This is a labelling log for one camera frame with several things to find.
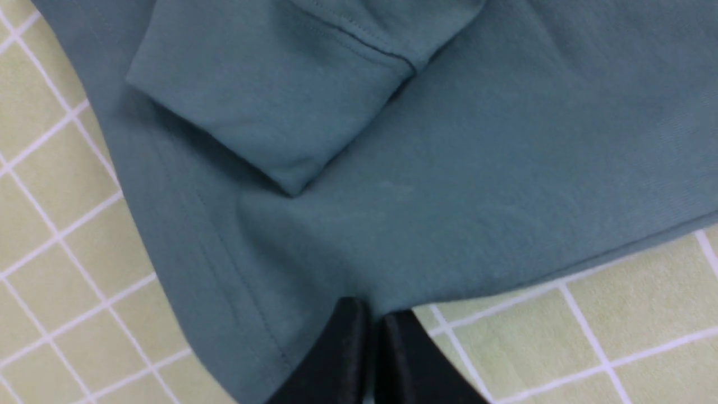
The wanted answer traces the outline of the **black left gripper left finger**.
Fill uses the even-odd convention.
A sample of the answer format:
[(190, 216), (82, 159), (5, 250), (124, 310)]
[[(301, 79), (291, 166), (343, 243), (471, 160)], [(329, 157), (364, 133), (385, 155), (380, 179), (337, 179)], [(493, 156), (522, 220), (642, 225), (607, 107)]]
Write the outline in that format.
[(369, 310), (342, 297), (307, 356), (269, 403), (361, 403), (366, 373)]

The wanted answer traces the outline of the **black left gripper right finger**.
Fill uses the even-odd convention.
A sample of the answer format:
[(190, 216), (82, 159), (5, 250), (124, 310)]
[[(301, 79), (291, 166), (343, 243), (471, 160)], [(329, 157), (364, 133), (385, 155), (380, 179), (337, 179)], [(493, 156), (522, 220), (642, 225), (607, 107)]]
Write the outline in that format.
[(380, 322), (376, 403), (487, 403), (423, 329), (412, 310)]

